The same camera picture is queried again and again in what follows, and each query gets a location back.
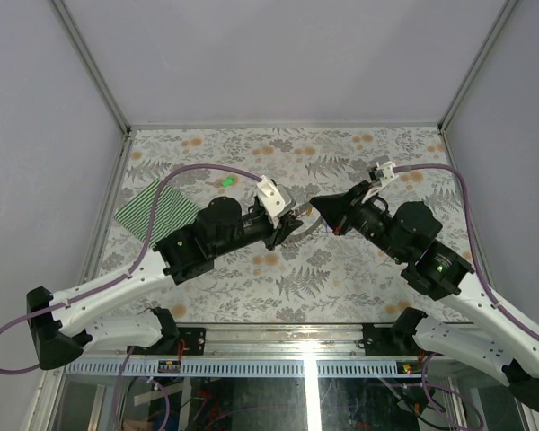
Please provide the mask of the metal key ring disc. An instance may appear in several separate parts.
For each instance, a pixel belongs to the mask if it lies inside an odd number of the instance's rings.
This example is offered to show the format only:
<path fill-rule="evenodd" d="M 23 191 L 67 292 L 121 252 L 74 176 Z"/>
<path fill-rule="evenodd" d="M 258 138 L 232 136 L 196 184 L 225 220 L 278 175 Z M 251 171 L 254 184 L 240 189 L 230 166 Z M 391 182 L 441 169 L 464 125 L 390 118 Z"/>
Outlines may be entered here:
<path fill-rule="evenodd" d="M 283 250 L 299 249 L 311 241 L 323 227 L 327 227 L 321 213 L 310 203 L 305 202 L 294 210 L 297 221 L 304 224 L 299 230 L 289 235 L 280 245 Z"/>

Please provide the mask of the green key tag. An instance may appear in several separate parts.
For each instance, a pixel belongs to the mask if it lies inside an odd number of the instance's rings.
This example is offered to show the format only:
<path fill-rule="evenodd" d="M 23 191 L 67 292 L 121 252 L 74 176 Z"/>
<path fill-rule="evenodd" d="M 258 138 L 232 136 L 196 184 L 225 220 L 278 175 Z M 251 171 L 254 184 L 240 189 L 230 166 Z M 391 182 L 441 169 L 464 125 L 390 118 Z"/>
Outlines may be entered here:
<path fill-rule="evenodd" d="M 223 180 L 221 182 L 221 186 L 222 187 L 230 187 L 234 184 L 234 179 L 233 178 L 227 178 L 225 180 Z"/>

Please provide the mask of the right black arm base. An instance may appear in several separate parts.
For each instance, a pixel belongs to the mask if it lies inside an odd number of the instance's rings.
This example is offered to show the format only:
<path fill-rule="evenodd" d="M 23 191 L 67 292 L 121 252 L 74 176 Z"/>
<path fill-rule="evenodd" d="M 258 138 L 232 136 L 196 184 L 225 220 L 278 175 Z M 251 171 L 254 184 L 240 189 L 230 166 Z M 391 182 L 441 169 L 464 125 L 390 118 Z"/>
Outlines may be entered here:
<path fill-rule="evenodd" d="M 391 326 L 362 324 L 362 339 L 358 348 L 366 356 L 417 356 L 421 348 L 413 340 L 416 327 L 428 315 L 411 307 L 406 308 Z"/>

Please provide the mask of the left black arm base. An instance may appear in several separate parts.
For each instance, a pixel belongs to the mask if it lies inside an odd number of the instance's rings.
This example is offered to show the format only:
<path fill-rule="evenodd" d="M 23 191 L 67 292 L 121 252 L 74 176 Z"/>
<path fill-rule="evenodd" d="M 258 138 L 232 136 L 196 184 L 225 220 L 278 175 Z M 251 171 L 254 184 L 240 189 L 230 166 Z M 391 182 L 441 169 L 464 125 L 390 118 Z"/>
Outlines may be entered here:
<path fill-rule="evenodd" d="M 149 348 L 153 355 L 202 356 L 207 330 L 203 327 L 179 328 L 169 310 L 153 309 L 158 319 L 161 337 Z"/>

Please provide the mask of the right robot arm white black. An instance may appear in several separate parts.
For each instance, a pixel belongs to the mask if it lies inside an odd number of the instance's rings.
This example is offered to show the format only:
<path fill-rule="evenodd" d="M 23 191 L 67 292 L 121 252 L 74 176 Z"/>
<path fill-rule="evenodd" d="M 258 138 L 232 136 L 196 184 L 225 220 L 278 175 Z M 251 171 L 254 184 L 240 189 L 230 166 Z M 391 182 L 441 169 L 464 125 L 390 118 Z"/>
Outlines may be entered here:
<path fill-rule="evenodd" d="M 390 212 L 370 188 L 363 181 L 310 203 L 334 234 L 360 233 L 404 266 L 401 276 L 408 286 L 456 310 L 485 334 L 472 336 L 409 309 L 393 326 L 393 347 L 406 355 L 421 348 L 449 356 L 494 378 L 539 412 L 539 324 L 496 295 L 475 267 L 437 239 L 442 224 L 423 202 L 405 202 Z"/>

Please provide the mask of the green striped cloth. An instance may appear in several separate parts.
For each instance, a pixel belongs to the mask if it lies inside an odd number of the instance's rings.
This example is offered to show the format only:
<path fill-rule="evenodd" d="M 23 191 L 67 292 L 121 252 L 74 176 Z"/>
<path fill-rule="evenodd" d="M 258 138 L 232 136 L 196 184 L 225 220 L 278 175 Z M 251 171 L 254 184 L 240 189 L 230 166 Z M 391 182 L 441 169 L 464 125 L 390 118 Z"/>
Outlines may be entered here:
<path fill-rule="evenodd" d="M 150 212 L 160 183 L 155 180 L 145 187 L 114 216 L 119 224 L 141 242 L 146 239 Z M 199 207 L 180 191 L 164 186 L 157 202 L 149 246 L 153 247 L 173 231 L 191 224 L 198 211 Z"/>

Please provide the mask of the aluminium front rail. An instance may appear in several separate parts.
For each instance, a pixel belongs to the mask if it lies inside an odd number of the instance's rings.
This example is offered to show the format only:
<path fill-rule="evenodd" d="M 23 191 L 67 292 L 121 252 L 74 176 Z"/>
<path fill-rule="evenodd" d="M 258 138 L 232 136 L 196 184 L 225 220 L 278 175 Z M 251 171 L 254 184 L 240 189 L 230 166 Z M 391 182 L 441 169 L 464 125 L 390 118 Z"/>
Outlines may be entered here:
<path fill-rule="evenodd" d="M 366 357 L 358 348 L 363 323 L 182 323 L 207 330 L 204 354 L 190 358 L 294 359 L 314 353 L 323 358 Z"/>

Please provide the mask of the left aluminium frame post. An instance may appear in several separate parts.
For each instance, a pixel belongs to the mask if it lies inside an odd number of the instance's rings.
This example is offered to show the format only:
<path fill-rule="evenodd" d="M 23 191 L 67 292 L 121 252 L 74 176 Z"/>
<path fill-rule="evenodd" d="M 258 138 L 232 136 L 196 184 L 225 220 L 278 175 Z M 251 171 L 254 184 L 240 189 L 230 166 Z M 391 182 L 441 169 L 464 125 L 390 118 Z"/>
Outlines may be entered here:
<path fill-rule="evenodd" d="M 84 67 L 85 72 L 88 74 L 94 89 L 100 96 L 102 103 L 109 112 L 114 124 L 123 136 L 127 136 L 131 131 L 129 121 L 118 105 L 118 102 L 102 75 L 66 1 L 48 0 L 48 4 L 52 9 L 52 12 L 56 15 L 63 32 L 66 34 L 68 41 L 72 45 L 79 61 Z"/>

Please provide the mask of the aluminium frame post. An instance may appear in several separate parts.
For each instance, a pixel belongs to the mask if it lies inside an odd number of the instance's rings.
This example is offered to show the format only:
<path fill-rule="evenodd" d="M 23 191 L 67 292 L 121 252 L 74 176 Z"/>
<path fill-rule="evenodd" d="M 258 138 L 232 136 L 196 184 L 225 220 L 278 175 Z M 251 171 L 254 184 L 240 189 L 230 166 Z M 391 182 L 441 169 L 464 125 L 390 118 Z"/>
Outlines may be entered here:
<path fill-rule="evenodd" d="M 72 45 L 79 61 L 84 67 L 85 72 L 88 74 L 94 89 L 100 96 L 102 103 L 109 112 L 114 124 L 123 136 L 127 136 L 131 131 L 129 121 L 118 105 L 118 102 L 102 75 L 66 1 L 48 0 L 48 4 L 52 9 L 52 12 L 56 15 L 63 32 L 66 34 L 68 41 Z"/>
<path fill-rule="evenodd" d="M 520 6 L 520 0 L 506 0 L 499 13 L 497 14 L 493 24 L 491 25 L 488 33 L 480 45 L 475 57 L 473 58 L 469 68 L 467 69 L 464 77 L 455 91 L 455 95 L 451 102 L 448 104 L 444 115 L 437 123 L 437 129 L 440 133 L 445 133 L 450 124 L 452 123 L 455 114 L 461 107 L 467 93 L 471 90 L 473 82 L 480 73 L 482 67 L 487 61 L 491 51 L 493 50 L 499 36 L 504 31 L 508 22 L 512 18 L 515 10 Z"/>

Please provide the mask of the right aluminium frame post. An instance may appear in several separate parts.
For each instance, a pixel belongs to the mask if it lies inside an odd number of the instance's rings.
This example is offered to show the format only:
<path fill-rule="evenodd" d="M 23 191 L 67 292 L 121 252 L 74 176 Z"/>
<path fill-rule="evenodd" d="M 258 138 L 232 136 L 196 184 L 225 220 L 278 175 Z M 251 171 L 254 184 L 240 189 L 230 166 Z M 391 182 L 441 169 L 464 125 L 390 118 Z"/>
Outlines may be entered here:
<path fill-rule="evenodd" d="M 520 0 L 506 0 L 499 13 L 497 14 L 493 24 L 491 25 L 488 33 L 480 45 L 475 57 L 473 58 L 469 68 L 467 69 L 464 77 L 455 91 L 455 95 L 451 102 L 448 104 L 444 115 L 437 123 L 437 129 L 440 133 L 445 133 L 450 124 L 452 123 L 455 114 L 461 107 L 467 93 L 471 90 L 473 82 L 480 73 L 482 67 L 487 61 L 491 51 L 493 50 L 499 36 L 504 31 L 508 22 L 512 18 L 515 10 L 520 6 Z"/>

